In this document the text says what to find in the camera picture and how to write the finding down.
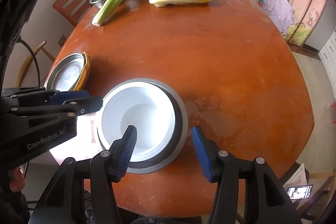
tiled floor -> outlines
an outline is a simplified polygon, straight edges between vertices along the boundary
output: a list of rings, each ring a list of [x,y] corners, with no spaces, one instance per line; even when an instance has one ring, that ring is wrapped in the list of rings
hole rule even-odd
[[[315,127],[311,137],[297,159],[304,163],[310,173],[331,172],[336,167],[336,107],[334,93],[325,68],[320,60],[296,52],[293,55],[306,82],[311,105],[313,108]],[[324,180],[310,180],[314,194]],[[244,206],[238,206],[238,212],[244,214]],[[207,223],[208,216],[202,216],[203,223]]]

silver bolt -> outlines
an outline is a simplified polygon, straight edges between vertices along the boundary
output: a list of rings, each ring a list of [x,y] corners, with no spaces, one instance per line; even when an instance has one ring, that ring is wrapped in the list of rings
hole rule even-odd
[[[64,160],[66,164],[72,164],[74,162],[73,158],[67,158]]]
[[[108,150],[104,150],[104,151],[100,152],[100,155],[101,155],[102,157],[107,157],[107,156],[110,155],[110,151],[108,151]]]
[[[229,153],[225,150],[220,150],[218,152],[218,155],[220,155],[221,157],[226,157],[227,155],[229,155]]]
[[[263,158],[261,158],[261,157],[256,158],[255,161],[256,161],[257,163],[259,163],[259,164],[264,164],[264,163],[265,163],[265,160],[264,160]]]

white bowl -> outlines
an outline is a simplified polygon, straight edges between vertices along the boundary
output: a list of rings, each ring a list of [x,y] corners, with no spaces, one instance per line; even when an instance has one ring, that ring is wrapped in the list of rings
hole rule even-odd
[[[131,82],[112,89],[97,112],[97,130],[104,147],[120,139],[129,125],[137,128],[131,162],[160,153],[174,133],[175,112],[168,96],[157,86]]]

electrical outlet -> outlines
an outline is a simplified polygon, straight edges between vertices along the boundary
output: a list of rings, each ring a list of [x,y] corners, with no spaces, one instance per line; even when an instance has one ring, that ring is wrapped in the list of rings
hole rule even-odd
[[[58,45],[63,47],[66,40],[67,40],[67,38],[64,35],[62,35],[61,38],[58,40]]]

smartphone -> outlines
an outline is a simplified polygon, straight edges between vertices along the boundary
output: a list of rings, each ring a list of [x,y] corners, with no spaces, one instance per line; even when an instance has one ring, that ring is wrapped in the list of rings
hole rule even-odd
[[[288,188],[288,195],[290,199],[304,199],[309,198],[312,185],[304,185],[304,186],[294,186]]]

